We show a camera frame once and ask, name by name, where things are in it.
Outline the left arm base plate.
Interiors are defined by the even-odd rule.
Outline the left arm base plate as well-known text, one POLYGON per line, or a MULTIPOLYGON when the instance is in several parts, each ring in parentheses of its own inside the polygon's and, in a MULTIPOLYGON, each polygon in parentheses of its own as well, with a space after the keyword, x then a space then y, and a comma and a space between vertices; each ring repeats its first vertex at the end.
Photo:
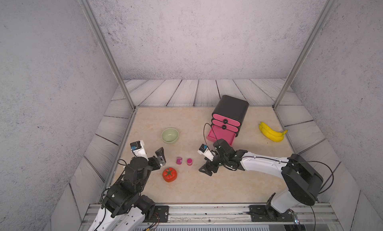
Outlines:
POLYGON ((167 223, 169 220, 169 206, 155 205, 145 213, 145 223, 167 223))

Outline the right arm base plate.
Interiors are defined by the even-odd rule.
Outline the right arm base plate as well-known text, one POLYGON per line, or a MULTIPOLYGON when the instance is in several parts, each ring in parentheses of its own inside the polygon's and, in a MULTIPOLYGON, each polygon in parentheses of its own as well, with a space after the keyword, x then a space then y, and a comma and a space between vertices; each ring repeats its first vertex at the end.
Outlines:
POLYGON ((266 205, 250 205, 249 212, 252 222, 295 222, 294 215, 291 211, 279 213, 272 207, 266 205))

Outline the pink top drawer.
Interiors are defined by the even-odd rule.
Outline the pink top drawer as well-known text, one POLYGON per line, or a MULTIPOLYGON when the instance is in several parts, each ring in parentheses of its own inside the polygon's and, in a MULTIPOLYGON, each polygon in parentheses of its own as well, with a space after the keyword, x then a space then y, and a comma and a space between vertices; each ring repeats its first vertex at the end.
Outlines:
POLYGON ((241 123, 235 119, 222 116, 220 114, 213 114, 212 115, 212 123, 217 126, 223 126, 223 125, 230 125, 234 127, 240 127, 241 123))

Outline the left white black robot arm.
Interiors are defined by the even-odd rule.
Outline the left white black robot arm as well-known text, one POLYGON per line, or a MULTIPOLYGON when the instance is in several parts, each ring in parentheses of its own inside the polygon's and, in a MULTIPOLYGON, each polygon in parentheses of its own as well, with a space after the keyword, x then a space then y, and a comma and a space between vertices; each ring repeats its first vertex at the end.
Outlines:
POLYGON ((142 223, 149 223, 144 230, 156 228, 161 215, 155 212, 156 203, 142 192, 152 171, 166 164, 164 149, 146 158, 145 149, 132 151, 135 157, 124 168, 117 181, 105 190, 101 208, 90 226, 90 231, 133 231, 142 223))

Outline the magenta paint can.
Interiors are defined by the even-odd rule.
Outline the magenta paint can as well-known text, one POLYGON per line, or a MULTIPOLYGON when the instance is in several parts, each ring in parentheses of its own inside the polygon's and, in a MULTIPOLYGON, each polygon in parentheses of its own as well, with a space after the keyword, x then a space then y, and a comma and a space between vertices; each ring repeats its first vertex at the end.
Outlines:
POLYGON ((193 160, 191 158, 187 159, 187 165, 191 166, 193 164, 193 160))
POLYGON ((177 157, 177 158, 176 158, 176 164, 177 164, 177 165, 181 165, 182 162, 183 162, 182 157, 177 157))

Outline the black drawer cabinet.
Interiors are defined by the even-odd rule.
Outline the black drawer cabinet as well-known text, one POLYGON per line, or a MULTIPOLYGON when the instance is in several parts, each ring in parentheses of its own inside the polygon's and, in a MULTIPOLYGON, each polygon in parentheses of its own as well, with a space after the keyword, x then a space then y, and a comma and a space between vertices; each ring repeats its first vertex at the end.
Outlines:
MULTIPOLYGON (((249 103, 245 100, 235 98, 229 95, 223 95, 220 101, 218 102, 217 106, 215 107, 212 115, 216 113, 222 116, 235 119, 239 121, 242 126, 248 107, 249 103)), ((240 132, 241 126, 238 127, 239 131, 235 132, 236 137, 240 132)))

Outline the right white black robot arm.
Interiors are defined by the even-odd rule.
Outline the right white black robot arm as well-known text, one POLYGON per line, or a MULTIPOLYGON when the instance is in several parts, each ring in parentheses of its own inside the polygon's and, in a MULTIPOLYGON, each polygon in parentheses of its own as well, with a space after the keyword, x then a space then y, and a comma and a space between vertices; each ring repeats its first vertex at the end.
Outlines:
POLYGON ((258 215, 268 216, 275 221, 292 207, 303 204, 313 206, 320 193, 323 177, 298 154, 290 157, 273 158, 261 156, 246 150, 234 150, 224 139, 214 143, 214 150, 205 144, 198 149, 206 163, 200 172, 212 176, 219 167, 231 171, 256 171, 269 174, 284 180, 287 188, 272 194, 266 205, 257 212, 258 215))

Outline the pink bottom drawer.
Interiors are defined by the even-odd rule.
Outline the pink bottom drawer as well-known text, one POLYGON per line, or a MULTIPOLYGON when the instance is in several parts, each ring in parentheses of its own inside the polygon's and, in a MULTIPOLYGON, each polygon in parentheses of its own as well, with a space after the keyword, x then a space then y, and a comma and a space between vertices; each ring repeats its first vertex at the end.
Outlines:
POLYGON ((219 126, 213 125, 206 139, 211 142, 215 142, 219 139, 224 139, 230 146, 232 146, 235 137, 235 132, 229 131, 227 129, 222 129, 219 126))

